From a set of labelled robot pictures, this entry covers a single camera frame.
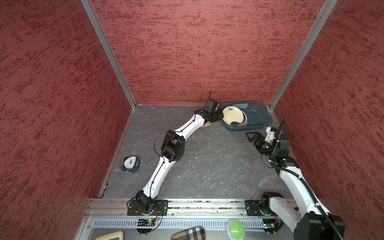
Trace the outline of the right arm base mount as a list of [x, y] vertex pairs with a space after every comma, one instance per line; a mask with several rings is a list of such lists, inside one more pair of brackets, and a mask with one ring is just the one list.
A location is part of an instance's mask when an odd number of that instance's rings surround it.
[[263, 211], [258, 200], [246, 200], [245, 209], [248, 217], [271, 216], [272, 214]]

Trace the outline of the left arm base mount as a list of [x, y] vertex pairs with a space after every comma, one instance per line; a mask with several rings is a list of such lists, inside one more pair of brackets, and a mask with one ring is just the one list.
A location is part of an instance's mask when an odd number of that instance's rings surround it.
[[128, 204], [127, 216], [166, 216], [168, 204], [167, 200], [155, 200], [142, 208], [137, 200], [132, 200]]

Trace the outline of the small yellow plate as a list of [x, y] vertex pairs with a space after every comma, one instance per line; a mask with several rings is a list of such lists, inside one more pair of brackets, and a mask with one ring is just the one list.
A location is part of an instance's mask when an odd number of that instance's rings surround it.
[[207, 128], [207, 127], [209, 127], [209, 126], [211, 126], [213, 123], [211, 123], [211, 122], [207, 122], [207, 123], [205, 123], [204, 125], [203, 125], [203, 128]]

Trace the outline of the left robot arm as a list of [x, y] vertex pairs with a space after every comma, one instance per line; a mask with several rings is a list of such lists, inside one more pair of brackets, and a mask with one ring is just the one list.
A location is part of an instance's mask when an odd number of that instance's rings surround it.
[[205, 105], [194, 111], [194, 115], [184, 125], [165, 133], [159, 153], [159, 163], [148, 183], [135, 196], [138, 209], [144, 215], [149, 215], [154, 210], [162, 183], [172, 166], [184, 155], [186, 140], [206, 123], [215, 123], [223, 117], [221, 104], [217, 100], [208, 98]]

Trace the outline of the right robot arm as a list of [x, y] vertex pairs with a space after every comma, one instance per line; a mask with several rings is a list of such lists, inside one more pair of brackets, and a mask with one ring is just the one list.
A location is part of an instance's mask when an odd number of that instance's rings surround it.
[[295, 240], [342, 240], [345, 224], [333, 215], [315, 195], [297, 163], [290, 156], [289, 137], [276, 128], [268, 128], [267, 136], [247, 132], [246, 136], [256, 150], [269, 159], [271, 168], [285, 182], [296, 207], [277, 193], [265, 192], [261, 212], [275, 214], [292, 231]]

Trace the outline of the cream plate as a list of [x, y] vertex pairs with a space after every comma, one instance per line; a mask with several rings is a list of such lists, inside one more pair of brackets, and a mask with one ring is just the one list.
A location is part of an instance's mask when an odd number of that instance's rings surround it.
[[223, 110], [223, 121], [233, 127], [243, 126], [247, 118], [243, 111], [234, 106], [228, 106]]

